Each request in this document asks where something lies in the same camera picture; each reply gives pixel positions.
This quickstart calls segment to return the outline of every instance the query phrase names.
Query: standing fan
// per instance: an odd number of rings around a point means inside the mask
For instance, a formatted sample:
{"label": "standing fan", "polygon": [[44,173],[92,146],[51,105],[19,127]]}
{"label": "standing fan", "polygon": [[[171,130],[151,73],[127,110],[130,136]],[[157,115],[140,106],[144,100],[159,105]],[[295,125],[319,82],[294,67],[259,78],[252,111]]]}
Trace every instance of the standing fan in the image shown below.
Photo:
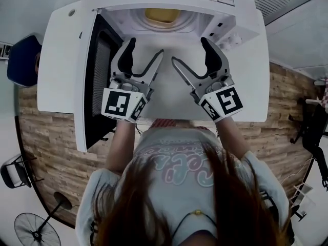
{"label": "standing fan", "polygon": [[58,234],[48,221],[60,206],[70,210],[72,204],[62,193],[55,192],[54,197],[58,205],[46,220],[33,213],[22,213],[16,217],[15,232],[24,246],[61,246]]}

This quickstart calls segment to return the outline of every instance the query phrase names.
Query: person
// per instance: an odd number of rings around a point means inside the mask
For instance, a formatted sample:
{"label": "person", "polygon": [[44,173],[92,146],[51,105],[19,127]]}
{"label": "person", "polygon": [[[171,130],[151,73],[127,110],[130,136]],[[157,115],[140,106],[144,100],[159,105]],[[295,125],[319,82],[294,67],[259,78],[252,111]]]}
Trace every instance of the person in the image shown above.
{"label": "person", "polygon": [[285,245],[284,189],[232,118],[216,128],[223,150],[206,128],[157,119],[134,150],[135,124],[118,121],[78,210],[80,245]]}

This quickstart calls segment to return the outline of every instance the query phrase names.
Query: black metal stand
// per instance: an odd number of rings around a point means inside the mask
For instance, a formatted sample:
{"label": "black metal stand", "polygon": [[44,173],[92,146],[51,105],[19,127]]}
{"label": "black metal stand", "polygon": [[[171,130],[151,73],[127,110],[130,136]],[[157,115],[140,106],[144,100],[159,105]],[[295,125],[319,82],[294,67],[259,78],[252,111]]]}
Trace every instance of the black metal stand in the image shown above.
{"label": "black metal stand", "polygon": [[298,222],[304,219],[306,216],[306,213],[304,215],[299,214],[297,211],[299,209],[299,205],[292,207],[292,216],[295,214],[297,217],[299,217]]}
{"label": "black metal stand", "polygon": [[47,219],[41,224],[41,226],[35,231],[32,232],[33,238],[36,241],[42,241],[42,229],[44,228],[44,226],[47,224],[47,222],[49,221],[49,219],[55,214],[55,212],[59,209],[59,207],[63,207],[66,210],[70,210],[72,209],[72,204],[71,202],[68,200],[68,198],[66,196],[64,196],[62,193],[60,192],[55,192],[53,194],[53,196],[55,197],[55,200],[58,202],[58,205],[53,209],[53,211],[49,214],[49,216],[47,217]]}

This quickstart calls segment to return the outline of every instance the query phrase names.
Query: white table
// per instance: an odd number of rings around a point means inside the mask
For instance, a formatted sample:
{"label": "white table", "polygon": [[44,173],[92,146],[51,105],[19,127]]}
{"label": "white table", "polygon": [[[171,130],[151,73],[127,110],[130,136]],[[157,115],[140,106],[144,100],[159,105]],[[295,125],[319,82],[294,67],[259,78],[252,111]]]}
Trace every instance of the white table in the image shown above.
{"label": "white table", "polygon": [[[53,13],[45,35],[40,59],[38,77],[38,108],[42,111],[74,113],[74,87],[76,80],[76,60],[79,48],[78,36],[82,31],[79,10],[80,2],[68,5]],[[73,17],[68,13],[76,9]],[[265,121],[269,104],[269,53],[267,36],[261,12],[258,11],[261,34],[239,46],[226,56],[230,73],[237,92],[244,105],[243,111],[233,116],[236,121]],[[61,23],[69,21],[71,25]],[[56,39],[61,33],[65,36]],[[62,53],[54,59],[58,48]],[[171,57],[185,61],[195,72],[205,72],[205,51],[200,41],[182,38],[167,39],[165,35],[137,37],[133,52],[133,69],[144,69],[155,52],[164,48],[165,56],[155,82],[151,101],[141,116],[147,118],[174,118],[191,120],[210,120],[207,113],[194,103],[189,95],[191,88],[174,70]]]}

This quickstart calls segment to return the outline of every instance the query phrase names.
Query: gray t-shirt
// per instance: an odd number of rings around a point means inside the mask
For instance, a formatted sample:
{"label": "gray t-shirt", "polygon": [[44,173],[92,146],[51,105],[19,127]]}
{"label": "gray t-shirt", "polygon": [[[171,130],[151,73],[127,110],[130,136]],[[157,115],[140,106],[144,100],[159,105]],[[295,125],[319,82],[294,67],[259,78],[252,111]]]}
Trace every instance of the gray t-shirt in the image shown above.
{"label": "gray t-shirt", "polygon": [[[154,158],[155,168],[152,172],[152,185],[149,198],[157,213],[164,213],[173,231],[181,220],[190,212],[201,210],[215,220],[213,205],[213,174],[202,142],[209,142],[220,152],[219,141],[208,130],[155,128],[142,135],[133,159]],[[279,212],[279,224],[283,226],[288,217],[289,202],[286,194],[269,167],[259,161],[251,151],[244,156],[254,168],[261,191],[272,197]],[[251,182],[251,170],[245,160],[235,160],[235,167],[240,177]],[[125,178],[100,169],[90,177],[77,219],[76,233],[81,246],[90,245],[90,225],[93,217],[93,195],[103,184],[119,181],[115,197],[120,193]],[[206,230],[216,237],[216,228],[204,215],[190,215],[177,230],[173,245],[179,245],[196,231]]]}

